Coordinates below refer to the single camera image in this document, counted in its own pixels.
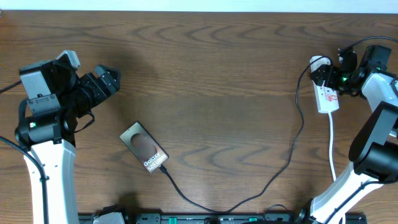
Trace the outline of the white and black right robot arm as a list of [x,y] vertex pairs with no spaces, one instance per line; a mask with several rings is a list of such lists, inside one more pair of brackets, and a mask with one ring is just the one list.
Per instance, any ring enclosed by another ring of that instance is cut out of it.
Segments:
[[325,56],[310,59],[320,113],[338,109],[337,96],[365,98],[372,114],[354,138],[349,164],[322,194],[308,201],[294,223],[339,223],[363,197],[397,182],[397,75],[388,72],[391,49],[370,45],[361,60],[352,46],[338,52],[340,66]]

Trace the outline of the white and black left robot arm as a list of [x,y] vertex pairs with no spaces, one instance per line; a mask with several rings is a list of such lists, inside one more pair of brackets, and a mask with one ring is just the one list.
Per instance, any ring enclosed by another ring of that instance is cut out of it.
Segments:
[[79,77],[76,59],[61,57],[19,71],[28,98],[16,139],[30,176],[34,223],[78,223],[74,184],[78,119],[120,89],[121,72],[97,65]]

